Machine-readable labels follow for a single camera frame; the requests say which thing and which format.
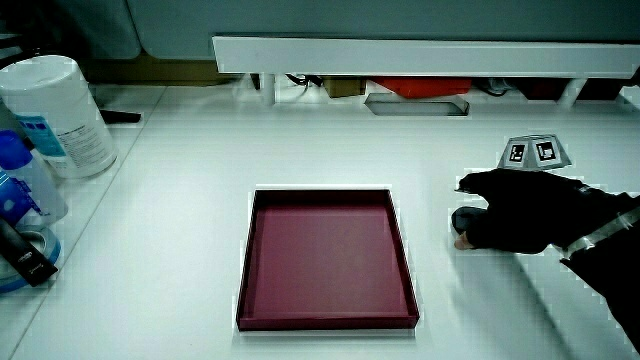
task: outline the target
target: hand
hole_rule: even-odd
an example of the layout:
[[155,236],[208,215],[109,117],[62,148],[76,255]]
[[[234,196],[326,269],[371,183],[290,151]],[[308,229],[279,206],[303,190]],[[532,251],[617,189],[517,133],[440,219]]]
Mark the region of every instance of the hand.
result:
[[566,248],[640,203],[541,171],[495,169],[460,180],[457,191],[478,194],[489,206],[456,239],[465,250],[493,248],[534,254],[549,244]]

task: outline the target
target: blue label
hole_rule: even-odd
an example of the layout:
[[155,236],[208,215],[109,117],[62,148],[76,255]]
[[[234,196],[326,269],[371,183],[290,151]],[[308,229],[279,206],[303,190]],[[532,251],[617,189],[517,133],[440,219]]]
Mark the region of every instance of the blue label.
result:
[[41,216],[46,216],[49,215],[48,213],[45,214],[42,209],[40,209],[40,207],[38,206],[38,204],[36,204],[36,202],[33,200],[33,198],[31,197],[31,195],[29,195],[29,193],[31,192],[31,189],[29,188],[29,185],[27,185],[26,182],[22,181],[22,180],[18,180],[16,178],[11,178],[11,180],[13,180],[13,183],[16,184],[16,186],[22,190],[22,193],[24,194],[24,196],[26,197],[27,201],[29,202],[29,205],[31,205],[31,208],[33,210],[35,210],[36,212],[38,212],[38,214],[40,214]]
[[0,216],[3,219],[15,226],[29,212],[32,201],[7,174],[0,172]]
[[16,119],[42,155],[58,157],[66,155],[49,124],[42,116],[16,115]]

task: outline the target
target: tape roll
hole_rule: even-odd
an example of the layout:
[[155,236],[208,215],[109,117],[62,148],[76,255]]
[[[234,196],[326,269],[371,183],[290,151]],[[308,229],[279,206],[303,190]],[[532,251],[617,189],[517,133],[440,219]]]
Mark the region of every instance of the tape roll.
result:
[[[52,264],[56,263],[60,256],[60,240],[49,228],[21,231],[20,235]],[[28,285],[27,281],[4,258],[0,257],[0,294],[17,290],[25,285]]]

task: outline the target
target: cardboard box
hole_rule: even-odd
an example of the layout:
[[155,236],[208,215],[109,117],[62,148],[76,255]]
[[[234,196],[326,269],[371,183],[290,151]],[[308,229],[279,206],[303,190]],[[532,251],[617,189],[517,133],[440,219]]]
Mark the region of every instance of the cardboard box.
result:
[[323,76],[322,82],[330,98],[364,95],[367,87],[366,79],[357,76]]

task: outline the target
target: red tray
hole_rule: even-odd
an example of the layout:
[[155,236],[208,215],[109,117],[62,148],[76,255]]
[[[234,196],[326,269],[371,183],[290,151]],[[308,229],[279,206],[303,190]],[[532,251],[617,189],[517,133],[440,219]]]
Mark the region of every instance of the red tray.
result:
[[471,78],[376,76],[374,82],[407,99],[466,94]]
[[245,330],[414,328],[388,190],[258,190],[236,322]]

